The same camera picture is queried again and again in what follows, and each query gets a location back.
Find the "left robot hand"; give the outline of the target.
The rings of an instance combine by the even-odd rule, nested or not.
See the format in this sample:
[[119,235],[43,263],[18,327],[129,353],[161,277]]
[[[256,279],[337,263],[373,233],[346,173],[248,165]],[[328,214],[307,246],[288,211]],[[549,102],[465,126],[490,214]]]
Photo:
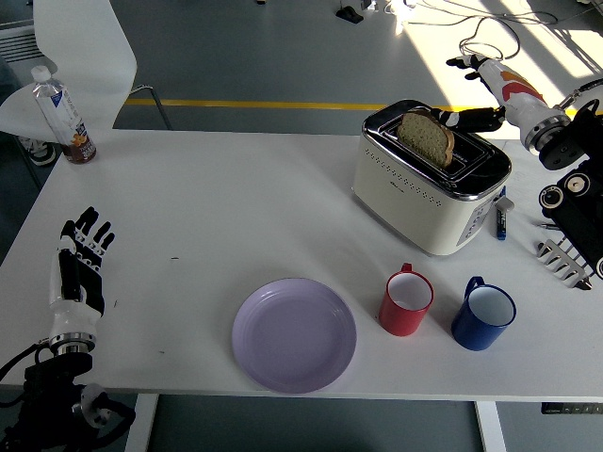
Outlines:
[[109,221],[99,224],[92,206],[65,222],[51,266],[49,305],[54,315],[51,336],[95,333],[105,312],[101,267],[115,239]]

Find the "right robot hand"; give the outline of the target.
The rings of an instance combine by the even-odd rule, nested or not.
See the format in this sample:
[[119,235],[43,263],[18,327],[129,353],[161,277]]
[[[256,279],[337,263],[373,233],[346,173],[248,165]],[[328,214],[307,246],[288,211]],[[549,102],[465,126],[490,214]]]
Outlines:
[[450,130],[493,132],[503,122],[517,127],[525,135],[544,121],[563,113],[548,106],[543,96],[519,73],[500,61],[483,55],[457,56],[449,66],[471,69],[467,80],[479,79],[495,97],[498,107],[472,108],[459,112],[432,107],[430,114]]

